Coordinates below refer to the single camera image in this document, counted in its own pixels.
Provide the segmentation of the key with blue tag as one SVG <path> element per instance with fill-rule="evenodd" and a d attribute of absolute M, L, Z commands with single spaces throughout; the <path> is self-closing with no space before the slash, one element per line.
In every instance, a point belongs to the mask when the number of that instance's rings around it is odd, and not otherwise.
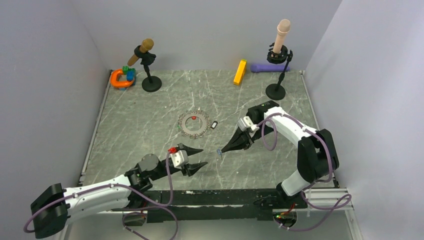
<path fill-rule="evenodd" d="M 220 149 L 217 149 L 217 154 L 220 156 L 220 159 L 223 160 L 223 154 Z"/>

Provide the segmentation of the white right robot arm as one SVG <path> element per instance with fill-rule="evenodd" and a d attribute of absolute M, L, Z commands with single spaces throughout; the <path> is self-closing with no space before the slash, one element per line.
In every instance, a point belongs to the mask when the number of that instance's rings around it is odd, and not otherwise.
<path fill-rule="evenodd" d="M 280 207 L 288 208 L 295 202 L 295 196 L 313 184 L 332 180 L 340 163 L 330 131 L 301 123 L 273 100 L 249 108 L 221 151 L 247 150 L 269 133 L 275 139 L 282 135 L 297 149 L 296 170 L 276 186 L 275 199 Z"/>

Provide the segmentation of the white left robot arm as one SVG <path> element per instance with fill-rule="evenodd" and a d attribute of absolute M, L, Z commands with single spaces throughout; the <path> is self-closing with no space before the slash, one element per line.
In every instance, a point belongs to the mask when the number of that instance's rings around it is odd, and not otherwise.
<path fill-rule="evenodd" d="M 100 212 L 168 207 L 174 198 L 172 185 L 167 203 L 149 198 L 144 193 L 152 188 L 155 180 L 167 178 L 171 183 L 174 173 L 193 176 L 206 162 L 191 164 L 189 156 L 200 152 L 201 149 L 180 143 L 168 150 L 164 160 L 160 160 L 155 154 L 146 154 L 135 167 L 109 180 L 68 188 L 63 188 L 60 183 L 53 184 L 30 205 L 32 216 L 23 230 L 25 233 L 34 233 L 36 239 L 45 239 L 79 219 Z"/>

